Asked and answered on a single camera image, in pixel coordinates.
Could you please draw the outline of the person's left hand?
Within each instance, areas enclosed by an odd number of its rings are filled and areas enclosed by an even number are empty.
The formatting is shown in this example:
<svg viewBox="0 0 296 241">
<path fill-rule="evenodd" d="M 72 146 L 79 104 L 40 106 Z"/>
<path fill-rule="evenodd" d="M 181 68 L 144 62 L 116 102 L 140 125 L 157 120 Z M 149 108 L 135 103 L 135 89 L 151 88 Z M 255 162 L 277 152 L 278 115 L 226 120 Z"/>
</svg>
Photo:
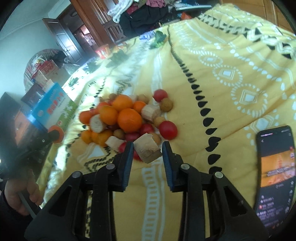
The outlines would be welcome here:
<svg viewBox="0 0 296 241">
<path fill-rule="evenodd" d="M 19 214 L 27 216 L 30 213 L 19 197 L 19 193 L 22 191 L 27 191 L 31 202 L 37 206 L 40 206 L 43 203 L 43 196 L 40 193 L 32 169 L 29 169 L 28 173 L 23 178 L 9 179 L 4 188 L 4 195 L 8 205 Z"/>
</svg>

